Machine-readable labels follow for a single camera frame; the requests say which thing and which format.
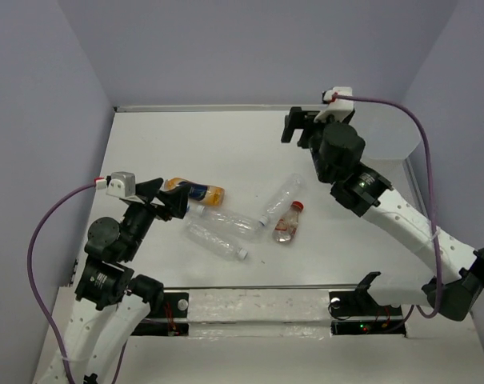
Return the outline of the clear crushed plastic bottle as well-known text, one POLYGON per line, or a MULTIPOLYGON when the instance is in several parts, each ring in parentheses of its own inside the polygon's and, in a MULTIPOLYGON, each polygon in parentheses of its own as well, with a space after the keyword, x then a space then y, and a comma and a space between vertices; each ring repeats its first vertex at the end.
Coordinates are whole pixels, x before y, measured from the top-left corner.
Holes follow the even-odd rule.
POLYGON ((263 227, 268 227, 277 221, 289 209, 305 185, 306 180, 300 174, 289 175, 264 205, 259 223, 263 227))

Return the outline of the red cap small bottle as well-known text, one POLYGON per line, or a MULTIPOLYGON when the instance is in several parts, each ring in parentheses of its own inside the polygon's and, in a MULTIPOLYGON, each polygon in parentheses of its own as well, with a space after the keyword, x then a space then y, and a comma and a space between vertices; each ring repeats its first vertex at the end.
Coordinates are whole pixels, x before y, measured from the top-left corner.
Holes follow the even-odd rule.
POLYGON ((304 205, 300 201, 293 201, 290 208, 280 217, 274 231, 272 238, 277 243, 290 243, 297 232, 299 216, 303 212, 304 205))

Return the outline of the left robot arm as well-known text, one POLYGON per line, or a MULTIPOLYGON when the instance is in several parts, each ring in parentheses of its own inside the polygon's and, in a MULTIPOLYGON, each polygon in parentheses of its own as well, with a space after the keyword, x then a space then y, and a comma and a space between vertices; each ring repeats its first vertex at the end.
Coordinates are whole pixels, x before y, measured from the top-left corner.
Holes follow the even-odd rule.
POLYGON ((85 190, 104 190, 127 205, 121 221, 95 220, 86 234, 86 261, 74 291, 74 303, 64 332, 37 291, 33 272, 34 244, 27 251, 30 288, 56 338, 58 348, 40 383, 102 383, 112 364, 122 362, 126 342, 149 316, 163 313, 160 326, 178 335, 172 305, 159 281, 127 267, 156 220, 185 217, 191 185, 184 182, 163 190, 162 178, 136 182, 129 172, 114 172, 80 186, 58 201, 85 190))

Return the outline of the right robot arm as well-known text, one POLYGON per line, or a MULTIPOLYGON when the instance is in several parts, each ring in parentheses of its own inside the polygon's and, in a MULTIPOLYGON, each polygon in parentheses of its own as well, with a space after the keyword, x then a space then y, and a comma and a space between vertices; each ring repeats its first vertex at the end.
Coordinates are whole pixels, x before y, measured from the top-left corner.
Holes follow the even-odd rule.
POLYGON ((335 201, 385 231, 434 273, 431 280, 388 278, 368 273, 352 291, 351 301, 364 314, 380 306, 430 306, 441 316, 465 319, 484 288, 484 247, 476 250, 458 241, 418 212, 382 174, 365 165, 366 142, 350 125, 354 109, 307 111, 290 108, 281 137, 313 159, 318 180, 331 186, 335 201))

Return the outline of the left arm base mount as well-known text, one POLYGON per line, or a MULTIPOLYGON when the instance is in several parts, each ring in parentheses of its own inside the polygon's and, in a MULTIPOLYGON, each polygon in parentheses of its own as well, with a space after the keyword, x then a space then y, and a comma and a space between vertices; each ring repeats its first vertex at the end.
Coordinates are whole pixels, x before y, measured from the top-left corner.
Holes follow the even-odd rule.
POLYGON ((187 320, 189 294, 184 291, 165 292, 162 304, 152 310, 134 329, 132 336, 181 337, 189 333, 187 320))

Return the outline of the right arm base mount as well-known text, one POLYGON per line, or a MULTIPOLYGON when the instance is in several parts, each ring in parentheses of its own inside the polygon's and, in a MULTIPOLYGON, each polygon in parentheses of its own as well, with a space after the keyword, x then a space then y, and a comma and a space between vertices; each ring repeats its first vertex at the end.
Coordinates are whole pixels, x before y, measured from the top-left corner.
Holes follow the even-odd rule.
POLYGON ((370 296, 369 289, 380 272, 370 272, 352 290, 329 292, 327 306, 332 319, 333 336, 396 334, 406 336, 406 326, 400 306, 380 306, 370 296))

